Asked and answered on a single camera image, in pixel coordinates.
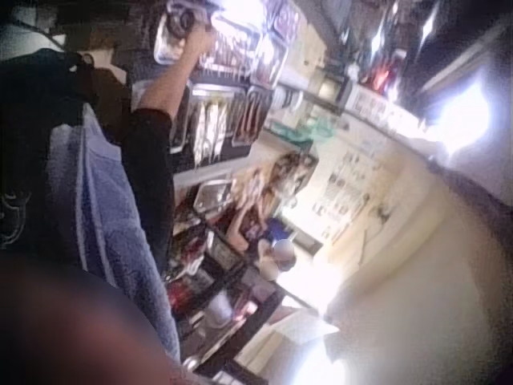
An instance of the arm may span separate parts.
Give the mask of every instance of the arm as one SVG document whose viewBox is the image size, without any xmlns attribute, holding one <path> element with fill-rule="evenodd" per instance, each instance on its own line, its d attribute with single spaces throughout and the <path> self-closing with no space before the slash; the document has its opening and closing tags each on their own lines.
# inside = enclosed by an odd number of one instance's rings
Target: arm
<svg viewBox="0 0 513 385">
<path fill-rule="evenodd" d="M 228 231 L 226 232 L 226 239 L 230 242 L 230 244 L 243 253 L 249 247 L 248 242 L 240 235 L 240 226 L 242 225 L 242 220 L 244 216 L 251 208 L 251 205 L 245 204 L 242 209 L 240 209 L 232 219 L 232 223 L 228 227 Z"/>
<path fill-rule="evenodd" d="M 212 42 L 209 36 L 203 27 L 195 27 L 182 58 L 143 95 L 121 143 L 123 167 L 160 273 L 167 267 L 175 206 L 168 151 L 172 117 L 178 110 L 196 60 Z"/>
<path fill-rule="evenodd" d="M 144 92 L 138 108 L 159 110 L 175 118 L 189 75 L 201 54 L 210 50 L 214 39 L 213 31 L 196 24 L 180 59 Z"/>
<path fill-rule="evenodd" d="M 258 223 L 260 224 L 260 227 L 262 228 L 262 231 L 264 232 L 267 230 L 268 226 L 265 223 L 264 218 L 264 209 L 262 208 L 262 201 L 263 197 L 258 198 L 258 201 L 256 201 L 256 216 L 258 218 Z"/>
</svg>

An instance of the shelf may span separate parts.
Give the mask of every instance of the shelf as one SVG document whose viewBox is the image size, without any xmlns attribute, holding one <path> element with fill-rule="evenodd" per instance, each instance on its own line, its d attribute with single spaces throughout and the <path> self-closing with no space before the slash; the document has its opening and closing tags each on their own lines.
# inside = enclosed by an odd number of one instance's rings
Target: shelf
<svg viewBox="0 0 513 385">
<path fill-rule="evenodd" d="M 264 163 L 274 163 L 281 156 L 294 149 L 297 150 L 297 148 L 280 140 L 272 133 L 262 130 L 256 142 L 253 143 L 248 156 L 177 173 L 174 176 L 175 188 L 190 187 L 203 183 L 206 180 L 213 180 L 232 174 L 243 168 L 256 167 Z"/>
</svg>

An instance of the ceiling light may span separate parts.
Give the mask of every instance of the ceiling light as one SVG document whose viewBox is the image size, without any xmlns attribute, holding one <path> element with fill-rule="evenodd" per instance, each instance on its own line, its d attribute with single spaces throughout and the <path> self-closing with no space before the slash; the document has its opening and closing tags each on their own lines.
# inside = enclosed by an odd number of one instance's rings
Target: ceiling light
<svg viewBox="0 0 513 385">
<path fill-rule="evenodd" d="M 452 154 L 479 139 L 487 131 L 489 119 L 487 101 L 476 83 L 445 105 L 433 134 Z"/>
</svg>

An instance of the wall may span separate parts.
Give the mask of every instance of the wall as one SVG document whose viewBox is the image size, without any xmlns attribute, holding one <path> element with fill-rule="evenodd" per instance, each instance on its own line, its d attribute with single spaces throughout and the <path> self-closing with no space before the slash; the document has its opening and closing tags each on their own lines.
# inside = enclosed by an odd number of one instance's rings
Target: wall
<svg viewBox="0 0 513 385">
<path fill-rule="evenodd" d="M 480 383 L 512 358 L 512 271 L 472 208 L 434 180 L 333 300 L 337 354 L 355 375 L 365 364 L 370 383 Z"/>
</svg>

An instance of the metal rack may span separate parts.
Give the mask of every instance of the metal rack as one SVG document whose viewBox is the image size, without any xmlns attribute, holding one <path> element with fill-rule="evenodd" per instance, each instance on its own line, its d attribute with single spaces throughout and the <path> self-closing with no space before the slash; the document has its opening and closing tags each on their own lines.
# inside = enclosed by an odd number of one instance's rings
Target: metal rack
<svg viewBox="0 0 513 385">
<path fill-rule="evenodd" d="M 222 273 L 216 274 L 220 277 L 204 290 L 204 292 L 191 298 L 188 303 L 181 308 L 180 312 L 175 312 L 175 317 L 178 322 L 194 318 L 194 316 L 205 308 L 223 289 L 237 284 L 247 270 L 258 270 L 248 257 L 233 248 L 225 235 L 215 225 L 210 224 L 205 215 L 196 211 L 192 212 L 200 220 L 199 225 L 203 225 L 208 231 L 213 232 L 215 237 L 222 242 L 223 246 L 226 246 L 229 251 L 238 258 L 238 262 L 229 269 L 223 269 L 212 255 L 205 253 L 203 262 L 204 268 L 210 271 L 217 270 L 218 272 L 222 270 Z M 195 373 L 212 378 L 220 371 L 224 371 L 240 381 L 243 381 L 243 383 L 266 383 L 263 379 L 237 364 L 234 358 L 268 321 L 286 296 L 291 297 L 304 308 L 311 309 L 311 311 L 318 314 L 310 304 L 295 294 L 288 292 L 275 282 L 270 282 L 270 284 L 274 286 L 274 292 L 258 306 L 254 314 L 249 315 L 244 322 L 235 322 L 232 326 L 226 327 L 226 330 L 224 330 L 225 335 L 220 336 L 208 349 L 201 352 L 204 354 L 204 357 L 200 359 L 201 364 L 196 367 L 194 370 Z"/>
</svg>

